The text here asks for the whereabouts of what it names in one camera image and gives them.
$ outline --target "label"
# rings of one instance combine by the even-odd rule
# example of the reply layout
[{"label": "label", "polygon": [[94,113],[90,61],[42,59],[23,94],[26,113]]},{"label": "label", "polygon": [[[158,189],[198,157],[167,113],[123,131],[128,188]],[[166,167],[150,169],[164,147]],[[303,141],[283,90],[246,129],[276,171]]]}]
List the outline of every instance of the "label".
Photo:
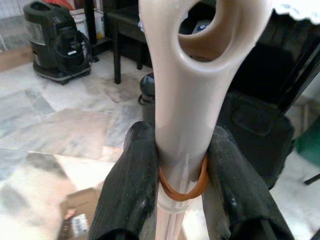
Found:
[{"label": "label", "polygon": [[73,236],[79,237],[88,232],[88,220],[85,214],[74,216],[71,218],[71,227],[73,230]]},{"label": "label", "polygon": [[73,51],[68,52],[68,55],[70,56],[70,55],[76,54],[76,53],[77,53],[77,51],[76,51],[76,50],[73,50]]}]

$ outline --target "white cloth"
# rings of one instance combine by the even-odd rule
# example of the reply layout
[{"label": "white cloth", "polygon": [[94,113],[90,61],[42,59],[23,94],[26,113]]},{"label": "white cloth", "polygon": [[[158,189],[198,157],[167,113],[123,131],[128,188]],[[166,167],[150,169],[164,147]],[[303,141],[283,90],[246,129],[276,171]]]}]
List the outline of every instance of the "white cloth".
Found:
[{"label": "white cloth", "polygon": [[313,24],[320,24],[320,0],[273,0],[277,14],[289,14],[299,21],[309,19]]}]

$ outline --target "black vacuum cleaner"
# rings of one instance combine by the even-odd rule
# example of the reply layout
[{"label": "black vacuum cleaner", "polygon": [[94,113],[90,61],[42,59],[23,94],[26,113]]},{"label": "black vacuum cleaner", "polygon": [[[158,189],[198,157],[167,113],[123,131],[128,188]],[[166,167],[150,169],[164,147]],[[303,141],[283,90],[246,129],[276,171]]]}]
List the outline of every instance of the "black vacuum cleaner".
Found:
[{"label": "black vacuum cleaner", "polygon": [[23,12],[38,75],[64,85],[90,73],[90,43],[66,7],[34,1]]}]

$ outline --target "marble floor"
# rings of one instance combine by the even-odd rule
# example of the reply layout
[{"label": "marble floor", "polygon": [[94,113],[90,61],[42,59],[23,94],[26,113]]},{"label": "marble floor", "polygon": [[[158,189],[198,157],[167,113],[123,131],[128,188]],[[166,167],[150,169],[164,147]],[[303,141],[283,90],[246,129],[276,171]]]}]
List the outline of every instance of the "marble floor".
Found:
[{"label": "marble floor", "polygon": [[[113,53],[99,58],[90,75],[64,86],[37,76],[31,63],[0,72],[4,239],[55,240],[60,203],[105,179],[122,153],[127,130],[142,119],[139,82],[152,69],[137,70],[134,61],[122,57],[122,83],[116,85]],[[299,110],[289,114],[296,129],[301,128]],[[318,172],[293,152],[271,191],[297,240],[309,240],[320,228],[320,181],[302,184]],[[188,240],[209,239],[200,198],[186,213],[183,233]]]}]

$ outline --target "orange rubber band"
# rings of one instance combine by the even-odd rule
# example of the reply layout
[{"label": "orange rubber band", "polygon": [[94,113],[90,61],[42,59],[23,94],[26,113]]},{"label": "orange rubber band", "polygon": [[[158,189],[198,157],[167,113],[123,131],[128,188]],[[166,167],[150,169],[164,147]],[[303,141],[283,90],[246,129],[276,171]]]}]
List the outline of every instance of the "orange rubber band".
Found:
[{"label": "orange rubber band", "polygon": [[167,194],[169,198],[177,202],[187,201],[200,196],[206,190],[209,183],[207,165],[208,165],[208,156],[206,154],[202,161],[201,173],[200,173],[198,182],[196,183],[195,187],[189,193],[186,193],[186,194],[177,192],[170,186],[164,172],[160,167],[159,176],[160,176],[160,182],[162,184],[164,192]]}]

